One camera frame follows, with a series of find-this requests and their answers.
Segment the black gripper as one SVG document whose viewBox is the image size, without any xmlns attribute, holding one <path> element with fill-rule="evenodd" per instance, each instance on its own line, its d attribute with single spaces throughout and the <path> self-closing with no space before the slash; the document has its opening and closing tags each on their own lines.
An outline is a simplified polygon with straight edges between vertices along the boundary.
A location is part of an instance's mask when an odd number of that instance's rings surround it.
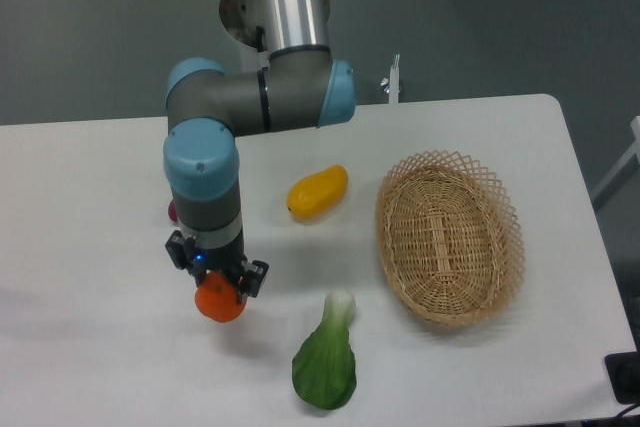
<svg viewBox="0 0 640 427">
<path fill-rule="evenodd" d="M 269 271 L 266 262 L 245 260 L 243 230 L 232 242 L 216 249 L 198 246 L 193 237 L 174 230 L 165 243 L 165 249 L 174 266 L 186 271 L 197 287 L 209 271 L 218 272 L 230 283 L 235 283 L 240 303 L 258 296 Z"/>
</svg>

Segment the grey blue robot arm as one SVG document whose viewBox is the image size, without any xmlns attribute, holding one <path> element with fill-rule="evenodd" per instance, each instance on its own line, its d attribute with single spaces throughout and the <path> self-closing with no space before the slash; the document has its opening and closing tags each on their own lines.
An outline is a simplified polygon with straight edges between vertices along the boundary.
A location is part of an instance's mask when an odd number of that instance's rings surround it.
<svg viewBox="0 0 640 427">
<path fill-rule="evenodd" d="M 178 223 L 165 245 L 174 265 L 197 284 L 220 274 L 242 303 L 258 295 L 268 265 L 244 253 L 237 139 L 347 122 L 356 95 L 350 64 L 331 54 L 327 0 L 252 0 L 239 12 L 267 63 L 237 75 L 206 58 L 172 69 L 163 168 Z"/>
</svg>

